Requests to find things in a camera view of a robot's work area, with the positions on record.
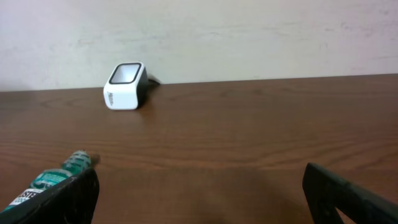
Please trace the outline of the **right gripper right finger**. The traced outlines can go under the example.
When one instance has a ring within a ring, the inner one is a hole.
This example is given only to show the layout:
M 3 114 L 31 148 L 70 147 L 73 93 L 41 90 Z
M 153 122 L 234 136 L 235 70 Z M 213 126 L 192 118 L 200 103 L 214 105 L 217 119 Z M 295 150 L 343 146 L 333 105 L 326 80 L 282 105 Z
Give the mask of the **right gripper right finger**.
M 307 164 L 302 188 L 314 223 L 343 223 L 338 212 L 355 223 L 397 223 L 396 204 L 318 164 Z

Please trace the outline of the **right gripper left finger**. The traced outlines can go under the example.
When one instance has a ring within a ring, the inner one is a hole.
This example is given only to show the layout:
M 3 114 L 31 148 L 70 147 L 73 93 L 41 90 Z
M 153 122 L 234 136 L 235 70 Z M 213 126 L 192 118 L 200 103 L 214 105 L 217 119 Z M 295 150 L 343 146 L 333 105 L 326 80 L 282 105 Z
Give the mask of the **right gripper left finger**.
M 100 183 L 92 168 L 47 190 L 27 189 L 1 212 L 1 224 L 90 224 Z

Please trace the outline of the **blue Listerine mouthwash bottle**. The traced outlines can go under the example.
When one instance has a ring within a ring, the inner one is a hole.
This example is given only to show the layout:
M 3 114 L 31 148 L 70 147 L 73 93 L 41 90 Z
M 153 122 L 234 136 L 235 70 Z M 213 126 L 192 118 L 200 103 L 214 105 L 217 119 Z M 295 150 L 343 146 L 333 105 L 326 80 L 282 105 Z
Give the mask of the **blue Listerine mouthwash bottle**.
M 18 195 L 5 209 L 13 207 L 31 199 L 45 190 L 59 184 L 67 178 L 83 172 L 91 167 L 91 157 L 86 151 L 74 152 L 60 168 L 42 171 L 29 185 L 25 191 Z

